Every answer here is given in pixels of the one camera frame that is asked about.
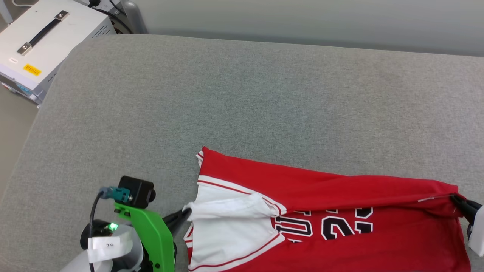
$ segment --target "floor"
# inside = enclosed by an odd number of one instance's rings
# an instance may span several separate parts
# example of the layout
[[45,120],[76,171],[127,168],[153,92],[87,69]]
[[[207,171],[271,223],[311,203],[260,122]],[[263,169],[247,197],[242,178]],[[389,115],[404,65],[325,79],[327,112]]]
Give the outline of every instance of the floor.
[[[27,4],[33,1],[17,0],[17,3]],[[5,4],[14,19],[28,9],[15,7],[9,0],[5,0]],[[6,27],[7,24],[0,16],[0,31]],[[37,111],[36,104],[30,100],[0,87],[0,198],[3,196]]]

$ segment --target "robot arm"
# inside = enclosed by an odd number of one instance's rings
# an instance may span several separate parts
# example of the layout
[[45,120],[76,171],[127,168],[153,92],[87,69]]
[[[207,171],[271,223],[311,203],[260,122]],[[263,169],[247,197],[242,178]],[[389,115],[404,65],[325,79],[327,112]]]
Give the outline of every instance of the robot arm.
[[[93,264],[95,272],[174,272],[176,245],[173,236],[190,216],[191,210],[180,210],[164,218],[145,210],[156,196],[154,185],[124,176],[118,187],[102,188],[101,198],[115,200],[114,212],[132,226],[117,225],[102,220],[93,221],[93,237],[116,237],[131,232],[133,247],[128,254]],[[84,251],[61,272],[90,272],[88,257],[88,224],[81,235]]]

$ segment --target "white label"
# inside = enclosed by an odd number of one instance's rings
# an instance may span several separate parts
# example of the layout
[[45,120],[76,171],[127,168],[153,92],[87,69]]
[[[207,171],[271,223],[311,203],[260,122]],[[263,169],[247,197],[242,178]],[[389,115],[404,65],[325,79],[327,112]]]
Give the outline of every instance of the white label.
[[131,252],[132,248],[133,238],[130,230],[120,236],[89,238],[89,262],[95,263],[118,258]]

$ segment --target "gray fabric surface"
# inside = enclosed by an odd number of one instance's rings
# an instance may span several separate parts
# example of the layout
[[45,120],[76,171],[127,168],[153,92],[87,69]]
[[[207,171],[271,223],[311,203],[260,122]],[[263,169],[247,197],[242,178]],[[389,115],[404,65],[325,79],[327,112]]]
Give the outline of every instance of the gray fabric surface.
[[[346,175],[437,179],[484,203],[483,74],[484,59],[462,56],[173,36],[82,43],[3,197],[0,271],[59,271],[81,251],[96,191],[122,175],[155,183],[150,209],[180,209],[195,199],[203,145]],[[102,201],[96,217],[112,211]]]

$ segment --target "red basketball jersey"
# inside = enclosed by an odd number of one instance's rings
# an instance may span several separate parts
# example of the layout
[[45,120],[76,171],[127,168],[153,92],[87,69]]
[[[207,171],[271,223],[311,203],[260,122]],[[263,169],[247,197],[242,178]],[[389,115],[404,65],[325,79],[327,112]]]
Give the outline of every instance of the red basketball jersey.
[[197,157],[190,271],[470,271],[457,186]]

